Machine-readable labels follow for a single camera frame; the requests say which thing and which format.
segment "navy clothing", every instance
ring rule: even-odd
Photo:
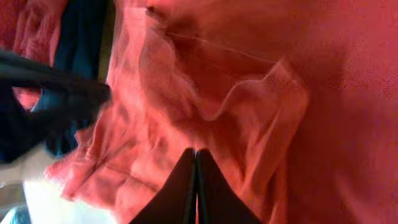
[[[69,0],[62,16],[54,68],[70,72],[70,75],[97,79],[105,9],[105,0]],[[43,90],[33,111],[57,108],[73,100],[65,93]],[[48,152],[62,157],[74,150],[77,147],[76,131],[89,124],[89,120],[73,121],[70,129],[61,135],[46,138]]]

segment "red cloth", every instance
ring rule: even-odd
[[[263,223],[398,221],[398,2],[116,10],[113,99],[46,170],[64,197],[128,223],[186,147],[207,147]]]
[[[67,0],[0,0],[0,48],[52,65]],[[40,90],[16,88],[24,108],[32,108]]]

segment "black pointed object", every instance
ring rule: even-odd
[[[130,224],[260,224],[234,194],[208,150],[187,149],[165,185]]]
[[[12,86],[63,91],[72,100],[59,108],[29,113],[15,99]],[[110,89],[0,50],[0,94],[0,164],[9,164],[47,136],[68,129],[72,121],[90,118],[110,98]]]

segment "red garment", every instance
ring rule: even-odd
[[[207,147],[263,223],[398,222],[398,2],[116,10],[113,99],[46,171],[64,197],[128,223],[185,148]]]
[[[0,0],[0,49],[52,65],[67,0]],[[24,108],[32,108],[40,90],[16,88]]]

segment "pink fabric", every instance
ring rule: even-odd
[[[67,0],[0,0],[0,48],[52,65]],[[24,108],[32,108],[40,90],[16,88]]]
[[[128,223],[185,148],[207,147],[263,223],[398,221],[398,2],[116,10],[113,99],[46,170],[65,198]]]

